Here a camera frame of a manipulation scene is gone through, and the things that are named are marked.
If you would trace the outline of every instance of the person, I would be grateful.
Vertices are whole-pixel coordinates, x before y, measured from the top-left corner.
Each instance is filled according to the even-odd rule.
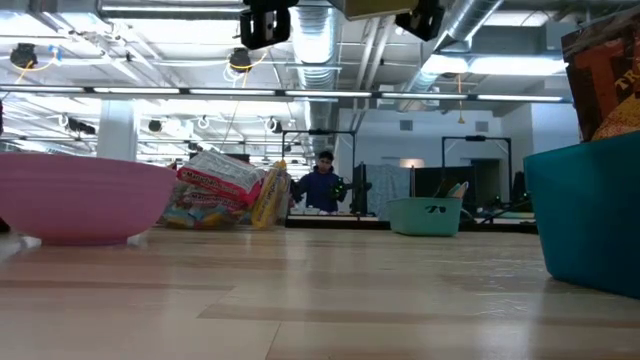
[[[300,179],[298,193],[307,194],[307,207],[314,207],[327,213],[338,212],[338,200],[332,196],[332,189],[338,185],[340,177],[333,173],[333,154],[323,151],[318,155],[313,172]]]

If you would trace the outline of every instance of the wooden table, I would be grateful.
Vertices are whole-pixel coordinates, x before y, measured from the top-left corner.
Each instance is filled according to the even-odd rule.
[[[538,238],[152,230],[0,241],[7,360],[640,359],[640,301],[551,280]]]

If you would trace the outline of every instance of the teal bin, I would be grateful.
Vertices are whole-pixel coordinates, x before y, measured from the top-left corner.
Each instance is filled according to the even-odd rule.
[[[525,159],[554,278],[640,298],[639,157],[635,132]]]
[[[462,199],[405,198],[387,202],[391,230],[411,236],[454,236]]]

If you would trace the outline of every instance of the ceiling light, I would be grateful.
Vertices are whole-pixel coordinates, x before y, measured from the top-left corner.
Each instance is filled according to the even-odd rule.
[[[176,88],[94,88],[97,93],[111,94],[179,94]]]
[[[347,97],[347,98],[368,98],[372,93],[367,91],[313,91],[313,90],[289,90],[285,91],[287,96],[302,97]]]
[[[461,57],[431,55],[422,65],[422,72],[433,74],[464,74],[469,71],[467,61]]]
[[[438,93],[382,93],[387,99],[413,99],[413,100],[467,100],[464,94],[438,94]]]
[[[564,98],[560,96],[478,95],[478,100],[557,103],[557,102],[563,102]]]
[[[0,91],[10,92],[49,92],[49,93],[82,93],[84,89],[77,86],[30,86],[30,85],[2,85]]]
[[[274,90],[251,90],[251,89],[191,89],[193,95],[245,95],[245,96],[273,96]]]
[[[471,62],[469,72],[484,75],[549,76],[567,67],[564,60],[526,56],[488,56]]]
[[[223,6],[103,6],[101,11],[142,11],[142,12],[231,12],[239,13],[244,11],[239,7]]]

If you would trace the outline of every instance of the pillar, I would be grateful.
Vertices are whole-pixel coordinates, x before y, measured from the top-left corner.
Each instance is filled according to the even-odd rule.
[[[136,161],[140,119],[135,103],[128,100],[103,100],[98,129],[98,157]]]

